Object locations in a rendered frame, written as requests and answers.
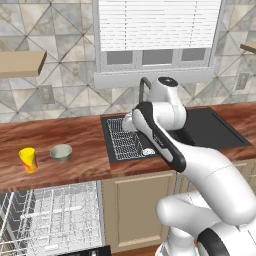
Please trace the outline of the tan wooden wall shelf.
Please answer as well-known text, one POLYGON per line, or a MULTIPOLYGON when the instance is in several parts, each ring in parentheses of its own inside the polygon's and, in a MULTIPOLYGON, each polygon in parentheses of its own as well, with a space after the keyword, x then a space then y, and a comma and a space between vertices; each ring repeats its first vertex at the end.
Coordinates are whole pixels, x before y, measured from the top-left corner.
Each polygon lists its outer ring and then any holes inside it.
POLYGON ((256 43, 245 43, 241 44, 240 48, 248 52, 256 54, 256 43))
POLYGON ((0 78, 37 77, 46 57, 46 51, 0 52, 0 78))

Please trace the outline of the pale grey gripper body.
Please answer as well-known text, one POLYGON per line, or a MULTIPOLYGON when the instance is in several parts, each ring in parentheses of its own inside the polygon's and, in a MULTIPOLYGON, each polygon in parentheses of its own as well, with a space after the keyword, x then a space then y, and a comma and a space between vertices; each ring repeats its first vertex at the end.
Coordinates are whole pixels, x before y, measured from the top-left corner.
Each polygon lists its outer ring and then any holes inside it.
POLYGON ((125 132, 135 132, 136 131, 136 128, 135 126, 133 125, 133 121, 132 121, 132 113, 129 112, 125 115, 125 117, 123 118, 123 121, 122 121, 122 129, 125 131, 125 132))

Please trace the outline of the grey-green bowl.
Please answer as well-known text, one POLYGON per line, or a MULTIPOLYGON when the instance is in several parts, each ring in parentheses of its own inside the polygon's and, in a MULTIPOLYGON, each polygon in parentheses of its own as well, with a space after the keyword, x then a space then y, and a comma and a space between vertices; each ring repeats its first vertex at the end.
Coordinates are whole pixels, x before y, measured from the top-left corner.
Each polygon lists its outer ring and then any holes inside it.
POLYGON ((66 162, 70 159, 71 154, 72 147, 68 144, 58 144, 50 150, 51 157, 57 162, 66 162))

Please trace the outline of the black sink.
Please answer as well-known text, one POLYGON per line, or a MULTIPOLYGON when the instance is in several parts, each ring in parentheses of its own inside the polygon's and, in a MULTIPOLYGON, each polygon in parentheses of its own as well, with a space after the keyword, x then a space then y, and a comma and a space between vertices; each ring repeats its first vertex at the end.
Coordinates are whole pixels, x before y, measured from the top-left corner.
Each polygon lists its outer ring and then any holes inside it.
MULTIPOLYGON (((101 118, 102 130, 104 133, 105 144, 107 148, 110 163, 124 162, 130 160, 117 160, 113 146, 110 142, 110 135, 106 121, 113 118, 124 118, 124 114, 117 116, 108 116, 101 118)), ((157 158, 160 156, 156 148, 151 142, 140 132, 137 132, 142 146, 145 148, 153 148, 155 154, 138 159, 157 158)), ((187 120, 185 126, 181 130, 169 131, 168 134, 178 142, 183 144, 208 147, 217 150, 251 146, 251 143, 236 131, 229 123, 227 123, 212 108, 190 109, 187 111, 187 120)))

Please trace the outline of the grey wall outlet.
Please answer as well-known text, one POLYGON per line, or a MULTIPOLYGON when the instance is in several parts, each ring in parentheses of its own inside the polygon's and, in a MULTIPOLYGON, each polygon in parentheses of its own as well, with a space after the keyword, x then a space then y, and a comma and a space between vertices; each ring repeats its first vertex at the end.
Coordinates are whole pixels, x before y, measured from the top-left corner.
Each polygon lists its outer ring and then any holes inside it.
POLYGON ((248 79, 249 79, 248 73, 240 73, 235 89, 243 90, 247 84, 248 79))
POLYGON ((51 85, 41 85, 38 87, 39 96, 43 104, 54 104, 54 93, 51 85))

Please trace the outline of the dark sink tap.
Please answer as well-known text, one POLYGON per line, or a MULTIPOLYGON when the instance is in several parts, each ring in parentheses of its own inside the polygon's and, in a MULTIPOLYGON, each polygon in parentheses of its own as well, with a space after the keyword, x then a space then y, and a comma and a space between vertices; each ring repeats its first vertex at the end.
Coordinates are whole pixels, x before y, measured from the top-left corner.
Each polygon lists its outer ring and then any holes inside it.
POLYGON ((148 80, 148 78, 142 77, 141 80, 140 80, 140 85, 139 85, 139 103, 143 102, 144 86, 145 85, 149 89, 151 89, 152 83, 148 80))

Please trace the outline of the black dishwasher door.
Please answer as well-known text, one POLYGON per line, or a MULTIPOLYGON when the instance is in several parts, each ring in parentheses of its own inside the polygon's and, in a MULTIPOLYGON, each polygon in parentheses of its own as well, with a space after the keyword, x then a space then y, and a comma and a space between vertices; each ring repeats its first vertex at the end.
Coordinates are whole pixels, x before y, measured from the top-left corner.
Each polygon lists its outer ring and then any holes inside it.
POLYGON ((76 251, 72 253, 60 254, 58 256, 112 256, 111 247, 109 245, 76 251))

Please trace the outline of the yellow cup with red pattern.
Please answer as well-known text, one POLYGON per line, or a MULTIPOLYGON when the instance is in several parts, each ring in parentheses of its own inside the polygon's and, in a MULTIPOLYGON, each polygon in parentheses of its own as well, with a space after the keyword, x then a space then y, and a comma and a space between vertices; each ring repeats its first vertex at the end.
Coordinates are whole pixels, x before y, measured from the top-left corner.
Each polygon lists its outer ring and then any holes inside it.
POLYGON ((34 173, 38 169, 34 148, 24 148, 20 150, 19 157, 27 173, 34 173))

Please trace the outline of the window with white blinds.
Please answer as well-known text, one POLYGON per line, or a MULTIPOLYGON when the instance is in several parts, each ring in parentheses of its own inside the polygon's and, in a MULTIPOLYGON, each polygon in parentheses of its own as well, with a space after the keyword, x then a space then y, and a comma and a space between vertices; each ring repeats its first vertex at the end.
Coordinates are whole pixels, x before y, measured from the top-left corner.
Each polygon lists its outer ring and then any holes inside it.
POLYGON ((93 0, 97 88, 210 80, 225 0, 93 0))

